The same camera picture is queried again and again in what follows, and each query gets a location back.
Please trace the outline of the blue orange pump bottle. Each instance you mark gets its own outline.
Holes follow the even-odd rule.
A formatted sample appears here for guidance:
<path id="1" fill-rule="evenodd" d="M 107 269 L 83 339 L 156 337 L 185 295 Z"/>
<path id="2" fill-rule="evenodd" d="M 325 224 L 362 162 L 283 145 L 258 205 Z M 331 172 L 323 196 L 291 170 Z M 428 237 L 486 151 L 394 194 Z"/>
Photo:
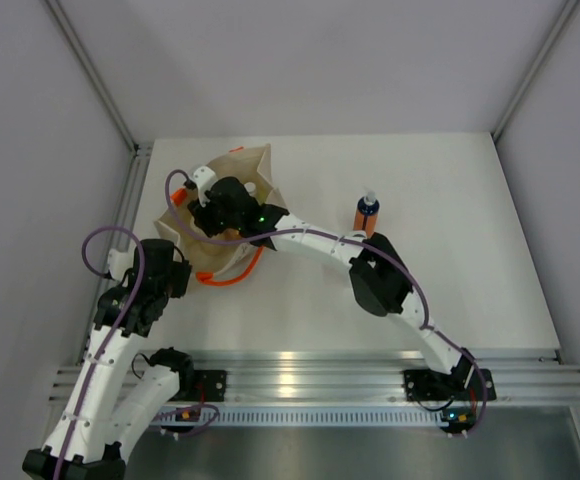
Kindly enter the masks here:
<path id="1" fill-rule="evenodd" d="M 367 237 L 371 237 L 376 229 L 380 210 L 380 202 L 376 192 L 367 189 L 356 204 L 353 229 L 363 231 Z"/>

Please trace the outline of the beige round cap bottle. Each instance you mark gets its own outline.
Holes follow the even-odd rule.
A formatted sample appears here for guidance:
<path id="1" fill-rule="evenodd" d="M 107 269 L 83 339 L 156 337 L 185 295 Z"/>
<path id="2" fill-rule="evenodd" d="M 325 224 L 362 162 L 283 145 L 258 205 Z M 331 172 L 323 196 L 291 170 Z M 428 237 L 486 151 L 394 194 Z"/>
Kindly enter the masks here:
<path id="1" fill-rule="evenodd" d="M 228 228 L 224 232 L 216 235 L 215 240 L 220 241 L 222 244 L 231 244 L 232 242 L 241 240 L 241 234 L 238 230 Z"/>

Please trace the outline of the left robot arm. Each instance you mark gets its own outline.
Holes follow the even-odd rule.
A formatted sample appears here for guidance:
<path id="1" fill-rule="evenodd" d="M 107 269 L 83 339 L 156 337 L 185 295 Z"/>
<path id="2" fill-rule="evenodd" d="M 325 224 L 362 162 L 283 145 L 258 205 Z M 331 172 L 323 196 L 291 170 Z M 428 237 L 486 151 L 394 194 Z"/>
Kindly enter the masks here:
<path id="1" fill-rule="evenodd" d="M 26 453 L 32 479 L 121 479 L 138 440 L 161 408 L 194 386 L 190 355 L 161 348 L 126 396 L 120 395 L 133 360 L 172 299 L 184 296 L 191 266 L 171 241 L 147 239 L 125 270 L 110 268 L 119 284 L 98 300 L 86 357 L 69 400 L 43 445 Z"/>

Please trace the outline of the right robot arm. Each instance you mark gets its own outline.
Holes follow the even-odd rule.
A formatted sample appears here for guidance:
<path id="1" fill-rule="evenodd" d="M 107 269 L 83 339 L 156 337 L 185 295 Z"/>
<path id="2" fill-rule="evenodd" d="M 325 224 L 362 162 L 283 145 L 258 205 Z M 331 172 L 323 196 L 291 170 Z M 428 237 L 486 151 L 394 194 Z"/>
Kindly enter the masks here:
<path id="1" fill-rule="evenodd" d="M 197 193 L 187 207 L 195 238 L 217 246 L 263 247 L 338 269 L 348 276 L 362 310 L 396 318 L 410 328 L 425 361 L 423 368 L 405 375 L 414 400 L 495 399 L 492 379 L 469 350 L 434 322 L 422 287 L 386 236 L 337 235 L 302 221 L 285 207 L 258 202 L 237 178 L 219 178 L 205 168 L 185 185 Z"/>

